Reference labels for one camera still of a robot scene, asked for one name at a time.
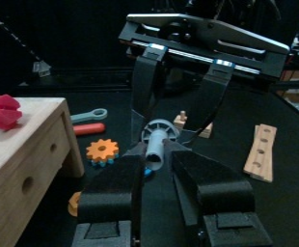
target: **gray cylinder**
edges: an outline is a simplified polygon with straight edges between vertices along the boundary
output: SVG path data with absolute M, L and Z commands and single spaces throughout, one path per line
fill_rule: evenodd
M 145 152 L 147 168 L 156 171 L 164 165 L 164 139 L 175 140 L 179 131 L 171 122 L 153 120 L 141 132 L 141 141 L 148 142 Z

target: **toy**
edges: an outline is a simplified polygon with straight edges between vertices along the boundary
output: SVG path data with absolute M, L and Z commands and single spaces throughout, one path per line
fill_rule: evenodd
M 185 121 L 187 121 L 185 111 L 180 111 L 180 115 L 176 115 L 175 120 L 173 120 L 173 125 L 179 131 L 183 129 Z M 199 136 L 208 138 L 211 131 L 212 131 L 212 123 L 205 127 L 205 129 L 199 134 Z
M 80 200 L 81 192 L 75 192 L 69 201 L 68 201 L 68 212 L 72 216 L 77 216 L 77 206 Z
M 87 158 L 92 161 L 92 164 L 99 164 L 100 167 L 105 166 L 105 163 L 112 164 L 113 159 L 119 156 L 117 143 L 111 139 L 99 139 L 97 142 L 92 142 L 92 145 L 87 147 Z
M 153 120 L 141 132 L 141 141 L 148 144 L 145 151 L 147 168 L 159 170 L 164 164 L 164 139 L 176 140 L 177 129 L 167 120 Z
M 0 96 L 0 129 L 9 130 L 17 124 L 21 117 L 19 102 L 8 95 Z
M 105 126 L 103 123 L 89 123 L 89 124 L 81 124 L 73 126 L 73 132 L 76 136 L 101 133 L 104 129 Z
M 91 112 L 71 116 L 72 123 L 79 123 L 87 120 L 103 120 L 107 117 L 107 110 L 103 108 L 93 109 Z
M 255 128 L 255 138 L 248 154 L 248 158 L 243 167 L 243 171 L 252 178 L 267 182 L 274 181 L 272 173 L 272 146 L 278 129 L 266 124 L 260 124 Z

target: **red toy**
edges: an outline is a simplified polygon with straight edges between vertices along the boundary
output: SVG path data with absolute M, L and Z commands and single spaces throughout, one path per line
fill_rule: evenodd
M 9 130 L 21 117 L 19 102 L 8 95 L 0 96 L 0 129 Z

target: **hole in wooden block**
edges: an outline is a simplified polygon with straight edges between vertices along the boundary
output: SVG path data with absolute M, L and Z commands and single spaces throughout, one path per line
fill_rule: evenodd
M 23 184 L 21 184 L 21 193 L 25 195 L 28 193 L 28 191 L 31 190 L 31 187 L 32 187 L 32 184 L 33 184 L 33 178 L 32 177 L 28 177 Z
M 252 165 L 255 165 L 256 167 L 262 166 L 259 162 L 252 162 Z
M 53 152 L 56 150 L 56 144 L 52 144 L 51 146 L 51 152 Z
M 104 151 L 104 150 L 105 150 L 105 146 L 100 146 L 100 147 L 97 148 L 97 150 L 99 150 L 99 151 Z

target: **gear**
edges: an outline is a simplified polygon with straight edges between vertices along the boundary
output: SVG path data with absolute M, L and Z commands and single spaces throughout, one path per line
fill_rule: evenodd
M 92 142 L 92 145 L 87 147 L 87 158 L 93 164 L 105 165 L 105 162 L 112 163 L 112 160 L 119 155 L 117 143 L 112 142 L 111 139 Z

